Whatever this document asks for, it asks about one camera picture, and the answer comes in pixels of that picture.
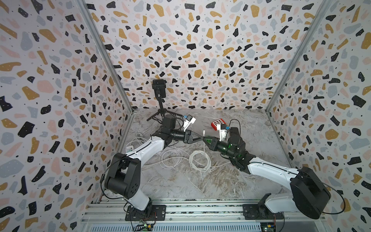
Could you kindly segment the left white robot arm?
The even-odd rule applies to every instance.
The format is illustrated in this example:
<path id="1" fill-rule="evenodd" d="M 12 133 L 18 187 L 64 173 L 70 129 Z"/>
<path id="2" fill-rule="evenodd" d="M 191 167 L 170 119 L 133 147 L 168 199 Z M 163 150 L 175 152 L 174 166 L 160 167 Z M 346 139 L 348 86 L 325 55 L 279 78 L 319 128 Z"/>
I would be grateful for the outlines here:
<path id="1" fill-rule="evenodd" d="M 202 136 L 188 130 L 195 123 L 192 115 L 183 116 L 183 127 L 176 129 L 176 118 L 166 115 L 160 128 L 141 146 L 126 154 L 117 153 L 104 173 L 104 188 L 122 196 L 124 200 L 142 213 L 152 211 L 152 200 L 140 190 L 143 165 L 173 141 L 193 144 Z"/>

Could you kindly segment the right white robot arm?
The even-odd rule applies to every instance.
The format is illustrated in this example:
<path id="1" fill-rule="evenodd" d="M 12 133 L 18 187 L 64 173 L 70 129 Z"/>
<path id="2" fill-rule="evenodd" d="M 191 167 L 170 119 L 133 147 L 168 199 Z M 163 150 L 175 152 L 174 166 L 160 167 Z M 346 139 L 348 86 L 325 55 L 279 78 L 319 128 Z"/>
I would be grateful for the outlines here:
<path id="1" fill-rule="evenodd" d="M 311 219 L 318 219 L 322 215 L 331 195 L 312 169 L 284 167 L 250 154 L 236 127 L 232 129 L 232 137 L 227 142 L 213 136 L 205 136 L 203 141 L 210 150 L 219 152 L 239 171 L 264 177 L 287 190 L 282 194 L 265 195 L 262 202 L 270 212 L 301 212 Z"/>

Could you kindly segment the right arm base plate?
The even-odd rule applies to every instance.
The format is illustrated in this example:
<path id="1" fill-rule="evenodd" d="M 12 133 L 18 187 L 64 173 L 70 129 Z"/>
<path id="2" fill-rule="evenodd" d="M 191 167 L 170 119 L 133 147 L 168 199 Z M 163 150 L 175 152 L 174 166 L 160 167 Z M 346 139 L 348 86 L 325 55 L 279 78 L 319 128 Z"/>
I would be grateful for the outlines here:
<path id="1" fill-rule="evenodd" d="M 242 207 L 245 220 L 284 219 L 283 213 L 272 213 L 265 205 L 244 204 Z"/>

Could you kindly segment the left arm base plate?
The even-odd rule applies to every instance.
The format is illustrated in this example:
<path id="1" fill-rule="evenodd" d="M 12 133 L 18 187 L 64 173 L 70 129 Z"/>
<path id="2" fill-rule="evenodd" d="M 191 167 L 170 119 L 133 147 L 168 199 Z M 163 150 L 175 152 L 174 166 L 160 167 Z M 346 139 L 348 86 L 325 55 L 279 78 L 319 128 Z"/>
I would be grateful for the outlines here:
<path id="1" fill-rule="evenodd" d="M 164 221 L 166 216 L 166 205 L 150 205 L 144 211 L 129 206 L 125 221 Z"/>

